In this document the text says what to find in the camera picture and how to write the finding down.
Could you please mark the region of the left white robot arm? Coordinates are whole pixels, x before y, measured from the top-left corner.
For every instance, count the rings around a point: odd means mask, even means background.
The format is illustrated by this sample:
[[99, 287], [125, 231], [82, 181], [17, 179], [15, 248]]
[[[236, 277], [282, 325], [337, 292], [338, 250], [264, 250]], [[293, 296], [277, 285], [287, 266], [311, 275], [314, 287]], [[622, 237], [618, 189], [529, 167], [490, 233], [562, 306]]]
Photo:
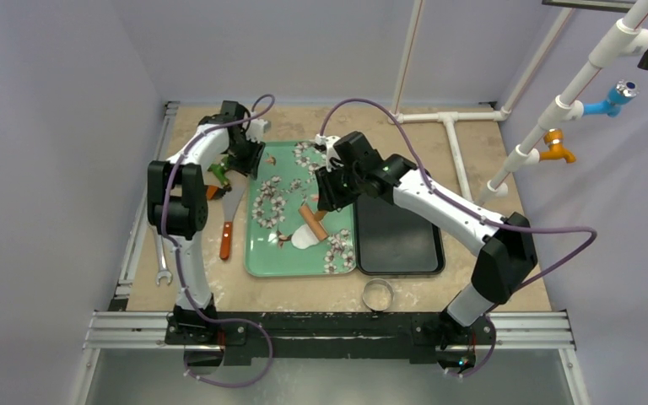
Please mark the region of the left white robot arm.
[[168, 344], [223, 347], [227, 332], [218, 317], [206, 278], [202, 252], [208, 220], [204, 171], [220, 156], [231, 168], [255, 180], [264, 152], [268, 123], [237, 101], [226, 100], [220, 111], [205, 116], [193, 137], [166, 160], [147, 168], [148, 221], [170, 249], [179, 282], [168, 317]]

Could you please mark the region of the white dough ball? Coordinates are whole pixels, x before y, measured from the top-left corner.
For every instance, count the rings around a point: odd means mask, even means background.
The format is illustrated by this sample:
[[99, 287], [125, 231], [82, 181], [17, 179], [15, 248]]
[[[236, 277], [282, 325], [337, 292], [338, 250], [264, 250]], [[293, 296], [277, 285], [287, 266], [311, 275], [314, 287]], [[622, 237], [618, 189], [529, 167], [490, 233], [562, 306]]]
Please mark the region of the white dough ball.
[[290, 239], [292, 245], [300, 250], [304, 250], [315, 246], [321, 240], [315, 235], [307, 224], [301, 225], [292, 235]]

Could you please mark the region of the metal scraper wooden handle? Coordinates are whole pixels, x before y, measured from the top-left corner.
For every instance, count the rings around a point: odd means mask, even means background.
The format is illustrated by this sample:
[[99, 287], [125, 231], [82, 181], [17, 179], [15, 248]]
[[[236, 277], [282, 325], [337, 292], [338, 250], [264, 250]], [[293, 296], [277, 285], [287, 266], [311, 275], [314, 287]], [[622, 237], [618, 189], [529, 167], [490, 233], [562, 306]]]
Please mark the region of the metal scraper wooden handle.
[[226, 193], [222, 199], [224, 222], [219, 248], [219, 259], [222, 261], [230, 259], [235, 215], [247, 187], [248, 184], [246, 181], [234, 184], [232, 189]]

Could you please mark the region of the wooden rolling pin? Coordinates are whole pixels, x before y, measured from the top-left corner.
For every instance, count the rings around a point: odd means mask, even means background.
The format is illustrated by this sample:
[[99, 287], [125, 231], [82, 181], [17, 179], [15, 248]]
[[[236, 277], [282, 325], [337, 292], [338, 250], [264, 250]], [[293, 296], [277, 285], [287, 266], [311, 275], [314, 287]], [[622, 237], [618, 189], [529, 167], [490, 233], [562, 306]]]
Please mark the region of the wooden rolling pin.
[[326, 217], [327, 211], [313, 211], [308, 205], [304, 204], [299, 208], [299, 213], [305, 224], [310, 227], [310, 229], [321, 241], [325, 240], [329, 236], [326, 228], [321, 223], [322, 220]]

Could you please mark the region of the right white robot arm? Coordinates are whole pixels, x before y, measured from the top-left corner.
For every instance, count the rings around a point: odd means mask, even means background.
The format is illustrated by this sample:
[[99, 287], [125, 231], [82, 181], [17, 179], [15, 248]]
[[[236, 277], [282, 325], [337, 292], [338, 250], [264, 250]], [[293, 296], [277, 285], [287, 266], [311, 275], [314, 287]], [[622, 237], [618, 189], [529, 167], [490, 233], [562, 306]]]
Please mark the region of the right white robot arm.
[[475, 256], [470, 282], [440, 313], [440, 332], [460, 343], [473, 323], [506, 303], [537, 265], [530, 223], [481, 208], [436, 183], [420, 165], [393, 154], [384, 159], [362, 132], [340, 138], [317, 134], [325, 164], [316, 170], [317, 209], [337, 211], [360, 196], [378, 198], [429, 221]]

